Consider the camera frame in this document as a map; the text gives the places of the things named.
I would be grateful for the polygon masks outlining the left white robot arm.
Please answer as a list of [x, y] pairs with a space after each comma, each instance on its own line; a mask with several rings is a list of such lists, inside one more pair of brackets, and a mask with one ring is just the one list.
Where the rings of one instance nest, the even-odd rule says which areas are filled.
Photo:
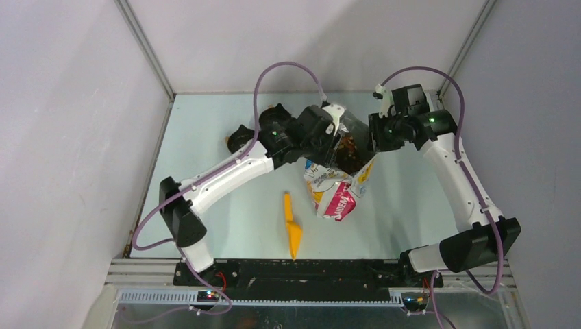
[[201, 214], [246, 182], [299, 158], [327, 164], [339, 142], [344, 113], [343, 106], [323, 103], [293, 117], [279, 103], [260, 113], [258, 130], [241, 125], [228, 141], [232, 155], [209, 172], [181, 182], [168, 177], [160, 183], [160, 214], [189, 262], [193, 280], [205, 286], [217, 276]]

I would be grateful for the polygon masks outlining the pet food bag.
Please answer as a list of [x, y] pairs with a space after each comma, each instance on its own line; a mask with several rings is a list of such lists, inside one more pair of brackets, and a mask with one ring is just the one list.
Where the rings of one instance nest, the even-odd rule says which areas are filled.
[[310, 160], [305, 163], [304, 180], [315, 214], [320, 218], [342, 221], [354, 210], [367, 190], [366, 184], [375, 161], [375, 154], [368, 148], [369, 126], [347, 110], [341, 118], [340, 138], [347, 133], [353, 136], [364, 157], [365, 165], [357, 173], [349, 175], [336, 166], [337, 148], [330, 167]]

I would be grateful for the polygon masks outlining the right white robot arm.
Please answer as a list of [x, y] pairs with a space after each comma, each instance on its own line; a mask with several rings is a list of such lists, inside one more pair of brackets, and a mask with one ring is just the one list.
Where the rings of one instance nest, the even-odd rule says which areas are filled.
[[439, 243], [401, 255], [399, 279], [415, 287], [426, 272], [470, 270], [502, 261], [521, 233], [516, 218], [507, 218], [491, 201], [469, 162], [459, 127], [433, 90], [421, 85], [392, 91], [377, 85], [373, 96], [381, 102], [368, 117], [370, 148], [375, 152], [415, 146], [432, 165], [451, 206], [457, 234]]

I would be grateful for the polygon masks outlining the orange plastic scoop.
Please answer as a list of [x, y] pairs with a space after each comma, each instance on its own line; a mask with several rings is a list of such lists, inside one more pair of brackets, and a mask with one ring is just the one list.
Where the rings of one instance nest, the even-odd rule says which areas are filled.
[[302, 240], [302, 227], [294, 220], [293, 201], [290, 193], [283, 196], [283, 210], [286, 231], [288, 235], [288, 248], [292, 260], [297, 260], [299, 248]]

